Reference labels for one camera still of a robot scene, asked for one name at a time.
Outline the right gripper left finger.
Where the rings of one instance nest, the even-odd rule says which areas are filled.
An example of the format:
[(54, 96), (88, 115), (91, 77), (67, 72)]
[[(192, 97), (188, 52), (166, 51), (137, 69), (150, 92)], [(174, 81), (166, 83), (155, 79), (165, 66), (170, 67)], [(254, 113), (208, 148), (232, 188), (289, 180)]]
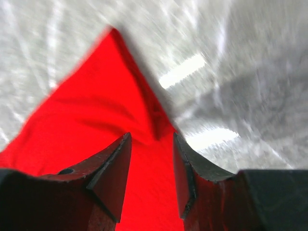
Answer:
[(113, 231), (121, 219), (131, 134), (57, 174), (0, 171), (3, 231)]

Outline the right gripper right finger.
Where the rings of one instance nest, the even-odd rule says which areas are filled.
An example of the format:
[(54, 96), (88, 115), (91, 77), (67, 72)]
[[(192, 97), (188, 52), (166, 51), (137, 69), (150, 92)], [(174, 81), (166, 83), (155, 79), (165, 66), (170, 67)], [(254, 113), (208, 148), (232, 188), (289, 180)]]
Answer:
[(244, 169), (232, 174), (173, 135), (180, 218), (187, 231), (305, 231), (306, 170)]

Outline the red polo shirt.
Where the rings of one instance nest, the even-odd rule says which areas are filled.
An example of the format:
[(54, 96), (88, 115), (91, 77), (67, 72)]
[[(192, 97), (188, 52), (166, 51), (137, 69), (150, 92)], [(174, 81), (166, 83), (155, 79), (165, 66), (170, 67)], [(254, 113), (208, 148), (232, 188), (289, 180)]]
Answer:
[(0, 154), (2, 167), (56, 173), (130, 132), (132, 156), (118, 231), (181, 231), (173, 173), (174, 128), (120, 32), (99, 40), (80, 68)]

